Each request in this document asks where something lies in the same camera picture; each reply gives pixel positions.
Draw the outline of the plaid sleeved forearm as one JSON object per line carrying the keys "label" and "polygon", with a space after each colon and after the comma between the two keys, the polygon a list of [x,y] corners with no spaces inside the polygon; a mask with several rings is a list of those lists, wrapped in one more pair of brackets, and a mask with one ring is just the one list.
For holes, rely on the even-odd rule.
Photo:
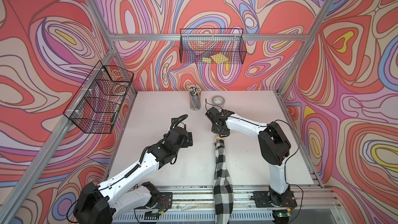
{"label": "plaid sleeved forearm", "polygon": [[223,139],[215,141],[215,159],[213,186],[215,223],[228,224],[233,212],[234,192],[230,173],[227,169],[226,148]]}

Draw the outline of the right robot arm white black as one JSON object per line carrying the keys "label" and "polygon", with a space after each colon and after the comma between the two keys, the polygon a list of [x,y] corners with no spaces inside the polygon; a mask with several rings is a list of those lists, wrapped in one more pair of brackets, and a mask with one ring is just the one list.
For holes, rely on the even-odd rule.
{"label": "right robot arm white black", "polygon": [[286,180],[285,169],[291,144],[280,125],[274,121],[270,123],[255,122],[232,111],[219,111],[215,107],[207,110],[205,115],[212,123],[212,133],[220,138],[228,137],[231,131],[237,131],[258,139],[261,155],[269,164],[270,198],[274,201],[274,205],[280,205],[287,194],[291,192]]}

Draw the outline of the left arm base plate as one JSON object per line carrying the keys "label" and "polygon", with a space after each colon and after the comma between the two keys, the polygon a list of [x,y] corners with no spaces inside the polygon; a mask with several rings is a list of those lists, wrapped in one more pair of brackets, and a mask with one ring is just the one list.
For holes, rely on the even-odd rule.
{"label": "left arm base plate", "polygon": [[167,210],[172,207],[173,193],[160,192],[152,196],[151,194],[143,194],[144,200],[148,200],[146,205],[136,207],[136,209],[160,209]]}

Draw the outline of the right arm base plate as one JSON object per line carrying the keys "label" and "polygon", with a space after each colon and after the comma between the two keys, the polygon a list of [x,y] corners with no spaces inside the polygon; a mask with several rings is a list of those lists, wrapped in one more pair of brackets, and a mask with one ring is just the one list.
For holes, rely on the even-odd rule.
{"label": "right arm base plate", "polygon": [[278,194],[272,189],[270,191],[254,191],[250,198],[254,200],[257,208],[294,209],[297,207],[295,196],[290,189],[282,194]]}

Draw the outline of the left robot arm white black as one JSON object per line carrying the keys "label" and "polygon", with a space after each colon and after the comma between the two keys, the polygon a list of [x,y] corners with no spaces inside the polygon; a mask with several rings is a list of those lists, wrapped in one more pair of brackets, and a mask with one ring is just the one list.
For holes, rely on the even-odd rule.
{"label": "left robot arm white black", "polygon": [[114,177],[95,185],[85,185],[72,204],[71,213],[78,224],[110,224],[136,208],[167,206],[162,194],[151,182],[135,186],[167,164],[174,164],[181,148],[193,145],[192,133],[174,127],[157,143],[147,146],[140,158]]}

